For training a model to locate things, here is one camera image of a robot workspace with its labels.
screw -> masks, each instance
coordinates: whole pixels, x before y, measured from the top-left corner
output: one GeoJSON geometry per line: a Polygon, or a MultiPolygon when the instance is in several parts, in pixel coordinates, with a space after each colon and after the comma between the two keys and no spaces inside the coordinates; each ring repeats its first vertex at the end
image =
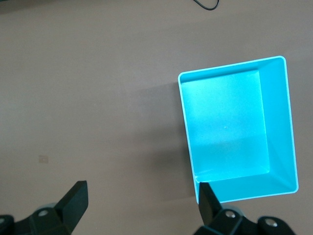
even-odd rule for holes
{"type": "Polygon", "coordinates": [[[38,216],[45,216],[46,214],[48,214],[48,211],[47,210],[43,210],[41,212],[38,213],[38,216]]]}
{"type": "Polygon", "coordinates": [[[232,211],[226,211],[225,214],[229,218],[235,218],[236,217],[235,213],[232,211]]]}
{"type": "Polygon", "coordinates": [[[271,227],[277,227],[277,226],[278,226],[278,224],[276,223],[276,221],[273,220],[273,219],[265,219],[265,222],[266,222],[267,225],[269,225],[269,226],[271,226],[271,227]]]}

table surface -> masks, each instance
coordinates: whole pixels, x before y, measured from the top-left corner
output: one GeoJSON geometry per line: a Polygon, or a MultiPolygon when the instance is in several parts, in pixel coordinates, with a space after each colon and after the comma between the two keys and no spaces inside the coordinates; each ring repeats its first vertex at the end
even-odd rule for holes
{"type": "Polygon", "coordinates": [[[312,11],[309,0],[0,2],[0,214],[23,219],[87,180],[73,234],[193,234],[178,75],[283,55],[299,191],[232,204],[311,234],[312,11]]]}

wire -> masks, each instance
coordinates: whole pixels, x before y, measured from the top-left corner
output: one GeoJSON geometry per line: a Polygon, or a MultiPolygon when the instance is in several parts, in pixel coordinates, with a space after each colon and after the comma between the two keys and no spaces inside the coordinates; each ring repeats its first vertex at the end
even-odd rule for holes
{"type": "Polygon", "coordinates": [[[219,5],[219,2],[220,0],[217,0],[217,3],[215,5],[215,7],[213,8],[209,8],[209,7],[206,7],[204,6],[201,2],[199,2],[198,0],[194,0],[197,4],[199,4],[202,8],[204,8],[205,10],[208,10],[208,11],[213,11],[218,5],[219,5]]]}

black cable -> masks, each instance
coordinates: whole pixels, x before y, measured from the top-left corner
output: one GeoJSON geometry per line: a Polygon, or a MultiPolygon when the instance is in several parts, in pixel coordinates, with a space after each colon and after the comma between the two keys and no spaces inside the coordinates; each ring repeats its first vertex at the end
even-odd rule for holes
{"type": "Polygon", "coordinates": [[[208,11],[213,11],[218,5],[219,5],[219,2],[220,0],[217,0],[217,3],[215,5],[215,7],[213,8],[209,8],[209,7],[206,7],[204,6],[201,2],[199,2],[198,0],[194,0],[197,4],[199,4],[202,8],[204,8],[205,10],[208,10],[208,11]]]}

cyan plastic tray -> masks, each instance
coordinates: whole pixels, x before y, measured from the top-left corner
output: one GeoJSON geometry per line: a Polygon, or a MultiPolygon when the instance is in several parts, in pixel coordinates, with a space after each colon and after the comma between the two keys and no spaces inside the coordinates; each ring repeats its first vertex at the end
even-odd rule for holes
{"type": "Polygon", "coordinates": [[[179,89],[197,202],[294,193],[298,179],[282,56],[183,72],[179,89]]]}

